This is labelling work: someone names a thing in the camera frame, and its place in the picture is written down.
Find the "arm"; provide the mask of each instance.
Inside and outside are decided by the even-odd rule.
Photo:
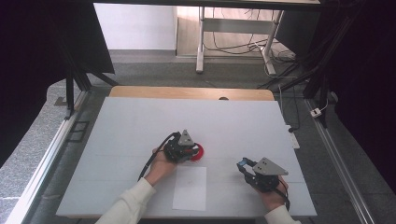
[[[283,180],[282,176],[279,177],[279,181],[282,181],[283,185],[279,184],[276,188],[285,193],[289,186],[285,180]],[[258,190],[256,191],[259,193],[260,198],[262,199],[262,204],[268,211],[264,216],[268,224],[301,224],[300,221],[294,221],[291,218],[286,206],[284,205],[285,202],[280,195],[273,191],[266,193],[262,193]]]
[[[135,224],[146,211],[146,205],[156,192],[154,186],[161,179],[172,174],[177,165],[168,161],[159,152],[150,166],[148,174],[137,184],[121,194],[113,206],[96,222],[97,224]]]

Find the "aluminum rail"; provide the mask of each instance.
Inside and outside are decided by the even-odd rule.
[[[306,108],[308,111],[314,109],[312,106],[312,100],[305,100]],[[315,125],[317,126],[318,133],[329,153],[330,158],[332,159],[332,164],[335,167],[338,175],[340,176],[341,182],[344,185],[346,193],[349,195],[349,198],[356,210],[356,213],[363,224],[374,224],[374,218],[370,213],[369,207],[367,203],[364,201],[364,198],[361,195],[361,191],[355,184],[347,166],[339,153],[337,146],[332,140],[332,136],[329,133],[328,129],[325,129],[318,119],[313,119]]]
[[[35,196],[37,195],[38,191],[40,190],[41,184],[44,182],[47,174],[50,171],[50,167],[55,161],[66,136],[69,134],[78,114],[79,110],[82,108],[85,99],[87,98],[88,93],[86,91],[82,91],[78,96],[76,103],[75,103],[75,113],[70,119],[65,119],[58,132],[55,134],[54,138],[52,139],[46,153],[41,159],[41,162],[38,164],[35,172],[33,173],[29,183],[27,184],[25,190],[23,191],[20,199],[18,200],[17,204],[15,205],[14,209],[12,210],[11,214],[9,215],[6,224],[18,224],[22,223],[29,213],[29,210],[33,204]]]

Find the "table leg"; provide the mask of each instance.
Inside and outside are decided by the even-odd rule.
[[[196,73],[204,72],[204,20],[205,7],[199,7],[199,43],[197,51],[197,67]]]
[[[69,68],[66,72],[66,102],[67,112],[64,119],[70,119],[74,114],[74,83],[73,83],[73,72]]]
[[[271,33],[268,35],[267,44],[265,45],[265,48],[262,49],[262,57],[264,58],[265,66],[267,67],[269,76],[274,76],[276,74],[274,66],[271,62],[270,49],[271,49],[271,46],[272,46],[272,43],[273,43],[273,40],[275,37],[277,26],[279,25],[280,17],[282,16],[282,13],[283,13],[283,10],[278,12],[278,14],[274,20],[274,24],[273,24]]]

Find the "white wall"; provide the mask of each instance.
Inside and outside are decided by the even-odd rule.
[[[94,6],[108,49],[176,49],[176,7]]]

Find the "white paper sheet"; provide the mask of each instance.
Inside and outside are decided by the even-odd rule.
[[[206,210],[206,167],[178,166],[173,209]]]

